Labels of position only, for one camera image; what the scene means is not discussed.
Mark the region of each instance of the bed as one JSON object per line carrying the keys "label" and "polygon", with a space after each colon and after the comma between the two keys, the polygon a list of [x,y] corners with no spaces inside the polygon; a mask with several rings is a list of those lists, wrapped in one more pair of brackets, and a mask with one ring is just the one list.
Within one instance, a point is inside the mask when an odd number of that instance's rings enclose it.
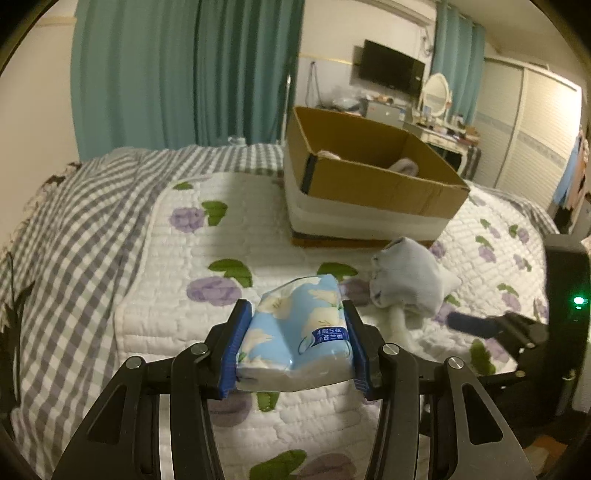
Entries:
{"label": "bed", "polygon": [[[12,425],[39,476],[51,475],[127,356],[179,353],[225,321],[234,297],[256,302],[274,286],[322,271],[363,303],[371,250],[305,251],[290,244],[281,159],[275,145],[117,149],[84,163],[38,206],[12,246],[15,289],[35,282],[22,323],[22,398]],[[542,238],[548,233],[556,228],[536,205],[472,185],[469,200],[431,247],[463,284],[433,320],[412,329],[418,353],[472,361],[475,351],[485,351],[485,368],[514,369],[494,340],[480,345],[448,330],[444,320],[456,309],[481,316],[511,309],[545,321]],[[0,267],[2,301],[9,298],[10,273]],[[385,326],[384,313],[373,306],[359,311],[364,321]],[[299,459],[298,477],[332,478],[322,476],[329,471],[360,478],[379,403],[365,402],[345,382],[293,394],[234,393],[210,409],[228,479],[254,478],[269,460],[286,455]],[[167,421],[161,415],[161,461],[163,478],[172,478]],[[422,441],[422,473],[427,460]]]}

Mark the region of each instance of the blue gripper pad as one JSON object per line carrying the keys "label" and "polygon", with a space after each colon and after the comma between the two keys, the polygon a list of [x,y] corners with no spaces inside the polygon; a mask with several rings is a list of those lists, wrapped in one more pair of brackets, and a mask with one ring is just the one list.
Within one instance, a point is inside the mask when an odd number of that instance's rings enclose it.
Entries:
{"label": "blue gripper pad", "polygon": [[236,355],[252,320],[252,305],[247,300],[238,300],[219,341],[226,342],[220,362],[218,389],[220,398],[226,398],[236,388]]}
{"label": "blue gripper pad", "polygon": [[356,330],[359,327],[358,323],[351,317],[357,315],[357,311],[351,311],[350,307],[345,305],[345,322],[347,323],[347,330],[349,332],[349,342],[351,343],[351,350],[353,351],[353,367],[355,369],[355,377],[353,383],[355,388],[363,393],[366,397],[369,392],[369,365],[367,355],[363,350],[363,346],[359,340],[359,335]]}

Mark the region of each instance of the ceiling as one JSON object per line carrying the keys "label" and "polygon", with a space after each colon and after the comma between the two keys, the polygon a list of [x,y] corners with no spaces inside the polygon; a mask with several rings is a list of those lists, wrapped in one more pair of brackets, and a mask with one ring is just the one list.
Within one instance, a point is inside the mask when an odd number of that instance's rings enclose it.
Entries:
{"label": "ceiling", "polygon": [[486,36],[501,54],[522,54],[533,63],[581,85],[583,68],[556,27],[530,0],[450,0],[460,12],[486,28]]}

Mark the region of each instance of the oval mirror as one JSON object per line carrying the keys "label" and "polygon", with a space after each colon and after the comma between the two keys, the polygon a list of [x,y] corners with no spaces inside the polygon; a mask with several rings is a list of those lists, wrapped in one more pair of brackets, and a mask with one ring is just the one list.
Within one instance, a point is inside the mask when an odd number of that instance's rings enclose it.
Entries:
{"label": "oval mirror", "polygon": [[442,116],[449,100],[450,91],[446,78],[442,73],[431,75],[421,92],[421,103],[431,108],[432,116]]}

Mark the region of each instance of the teal curtain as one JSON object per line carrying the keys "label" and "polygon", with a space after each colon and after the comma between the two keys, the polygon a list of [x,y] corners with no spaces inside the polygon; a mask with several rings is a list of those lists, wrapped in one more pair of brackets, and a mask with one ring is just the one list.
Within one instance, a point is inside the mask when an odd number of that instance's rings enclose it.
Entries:
{"label": "teal curtain", "polygon": [[197,25],[197,143],[280,137],[288,75],[296,79],[303,0],[203,1]]}
{"label": "teal curtain", "polygon": [[[116,147],[279,139],[304,0],[79,0],[72,111],[80,158]],[[293,89],[289,92],[293,103]]]}
{"label": "teal curtain", "polygon": [[442,73],[452,91],[451,114],[461,114],[471,124],[476,113],[484,67],[486,31],[480,24],[460,16],[448,0],[437,5],[435,53],[431,74]]}
{"label": "teal curtain", "polygon": [[72,111],[80,158],[195,143],[194,0],[79,0]]}

